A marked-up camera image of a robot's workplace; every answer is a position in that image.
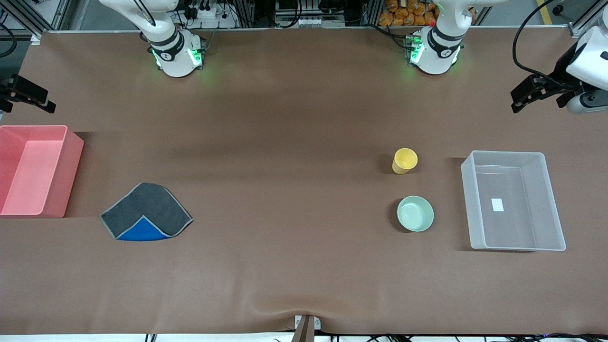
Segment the mint green bowl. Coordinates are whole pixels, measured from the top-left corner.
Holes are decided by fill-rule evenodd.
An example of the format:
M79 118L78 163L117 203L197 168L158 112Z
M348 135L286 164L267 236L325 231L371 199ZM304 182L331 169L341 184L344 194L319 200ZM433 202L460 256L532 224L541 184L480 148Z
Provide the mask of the mint green bowl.
M400 225L408 231L423 232L434 223L434 208L420 196L408 196L402 199L397 207L397 218Z

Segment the clear plastic bin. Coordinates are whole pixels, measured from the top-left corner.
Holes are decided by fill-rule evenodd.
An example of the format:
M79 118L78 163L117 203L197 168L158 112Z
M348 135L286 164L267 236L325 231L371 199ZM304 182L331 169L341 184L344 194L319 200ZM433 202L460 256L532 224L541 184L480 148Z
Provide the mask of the clear plastic bin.
M473 249L565 251L543 153L474 150L461 173ZM504 212L493 212L492 198L503 200Z

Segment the orange packet pile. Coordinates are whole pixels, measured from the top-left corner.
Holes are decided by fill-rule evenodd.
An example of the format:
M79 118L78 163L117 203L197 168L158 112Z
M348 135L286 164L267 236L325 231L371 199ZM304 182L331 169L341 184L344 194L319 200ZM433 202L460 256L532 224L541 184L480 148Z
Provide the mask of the orange packet pile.
M384 0L378 26L432 26L439 14L432 0Z

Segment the black electronics rack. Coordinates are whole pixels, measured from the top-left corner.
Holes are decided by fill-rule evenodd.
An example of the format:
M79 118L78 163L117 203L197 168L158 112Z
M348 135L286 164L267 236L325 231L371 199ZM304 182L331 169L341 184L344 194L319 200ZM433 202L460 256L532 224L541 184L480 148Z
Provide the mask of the black electronics rack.
M340 28L347 0L271 0L271 25L277 28Z

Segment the pink plastic bin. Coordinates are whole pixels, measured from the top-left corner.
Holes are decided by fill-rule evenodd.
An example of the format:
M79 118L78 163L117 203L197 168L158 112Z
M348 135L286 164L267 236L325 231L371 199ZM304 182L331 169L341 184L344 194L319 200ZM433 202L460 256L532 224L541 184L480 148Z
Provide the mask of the pink plastic bin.
M0 218L64 217L83 147L65 125L0 126Z

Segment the metal table clamp bracket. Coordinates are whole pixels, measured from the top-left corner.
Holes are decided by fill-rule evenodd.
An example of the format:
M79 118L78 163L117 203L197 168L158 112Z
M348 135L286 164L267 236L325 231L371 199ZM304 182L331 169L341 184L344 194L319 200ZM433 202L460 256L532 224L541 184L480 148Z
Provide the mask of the metal table clamp bracket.
M291 342L314 342L315 332L321 330L321 319L312 315L296 315L294 326Z

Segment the brown table mat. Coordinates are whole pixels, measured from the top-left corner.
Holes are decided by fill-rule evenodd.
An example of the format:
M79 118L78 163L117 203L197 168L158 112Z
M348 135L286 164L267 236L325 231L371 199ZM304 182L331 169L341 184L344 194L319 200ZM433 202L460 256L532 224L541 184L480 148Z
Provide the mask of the brown table mat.
M473 28L442 76L373 29L226 31L171 78L137 33L47 33L21 75L85 141L65 218L0 219L0 334L608 335L608 114L511 111L514 28ZM392 170L395 152L418 163ZM541 152L564 252L474 250L460 165ZM100 215L141 182L194 221L115 240ZM412 232L408 196L435 217Z

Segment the yellow plastic cup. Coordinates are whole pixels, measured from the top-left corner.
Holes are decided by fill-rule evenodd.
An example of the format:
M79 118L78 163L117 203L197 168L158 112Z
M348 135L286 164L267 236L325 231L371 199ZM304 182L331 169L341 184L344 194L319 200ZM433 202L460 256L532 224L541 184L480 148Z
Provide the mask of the yellow plastic cup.
M403 175L415 168L418 156L412 149L399 149L395 152L392 161L392 170L395 174Z

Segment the white power strip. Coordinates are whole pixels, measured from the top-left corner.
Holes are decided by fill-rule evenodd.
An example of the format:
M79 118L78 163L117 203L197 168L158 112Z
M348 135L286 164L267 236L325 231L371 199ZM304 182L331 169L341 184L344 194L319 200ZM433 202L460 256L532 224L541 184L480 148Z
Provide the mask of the white power strip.
M196 18L185 20L187 29L238 29L242 28L232 4L216 3L210 10L198 9Z

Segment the grey and blue cloth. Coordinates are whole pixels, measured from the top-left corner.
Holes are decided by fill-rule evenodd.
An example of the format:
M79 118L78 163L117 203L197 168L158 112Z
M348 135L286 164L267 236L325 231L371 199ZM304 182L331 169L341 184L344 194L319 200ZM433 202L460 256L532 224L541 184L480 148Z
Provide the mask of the grey and blue cloth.
M115 240L156 242L179 235L194 218L164 186L141 182L100 219Z

